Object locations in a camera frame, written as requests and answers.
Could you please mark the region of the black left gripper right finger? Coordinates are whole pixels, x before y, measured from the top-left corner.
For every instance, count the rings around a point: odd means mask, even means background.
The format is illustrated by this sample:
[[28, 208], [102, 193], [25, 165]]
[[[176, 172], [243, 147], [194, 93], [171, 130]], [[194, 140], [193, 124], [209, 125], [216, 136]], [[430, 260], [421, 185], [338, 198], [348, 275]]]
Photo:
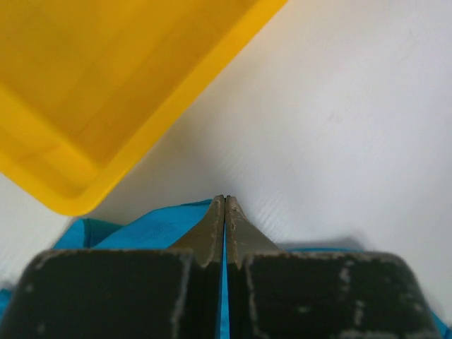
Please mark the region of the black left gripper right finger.
[[402, 258], [278, 248], [225, 200], [232, 338], [440, 338]]

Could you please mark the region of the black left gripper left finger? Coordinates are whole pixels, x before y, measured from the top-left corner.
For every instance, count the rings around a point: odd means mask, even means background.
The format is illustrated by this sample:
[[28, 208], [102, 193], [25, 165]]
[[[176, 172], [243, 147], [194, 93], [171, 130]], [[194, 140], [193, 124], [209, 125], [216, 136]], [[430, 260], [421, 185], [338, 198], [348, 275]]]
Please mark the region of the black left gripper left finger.
[[24, 270], [2, 338], [219, 338], [225, 199], [167, 249], [52, 249]]

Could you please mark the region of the teal t shirt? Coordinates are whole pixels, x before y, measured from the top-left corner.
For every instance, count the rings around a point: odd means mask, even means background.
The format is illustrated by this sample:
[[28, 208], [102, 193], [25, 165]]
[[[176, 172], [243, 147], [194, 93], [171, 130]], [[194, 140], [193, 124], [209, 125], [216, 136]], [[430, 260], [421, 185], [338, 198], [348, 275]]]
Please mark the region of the teal t shirt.
[[[52, 249], [166, 249], [185, 235], [201, 220], [211, 200], [169, 206], [150, 211], [128, 225], [118, 225], [92, 218], [81, 218], [61, 234]], [[286, 244], [289, 251], [361, 251], [353, 245]], [[222, 269], [222, 301], [220, 311], [220, 338], [231, 338], [229, 329], [229, 302], [227, 270]], [[1, 288], [1, 324], [13, 288]], [[448, 327], [434, 312], [434, 322], [442, 338], [451, 338]]]

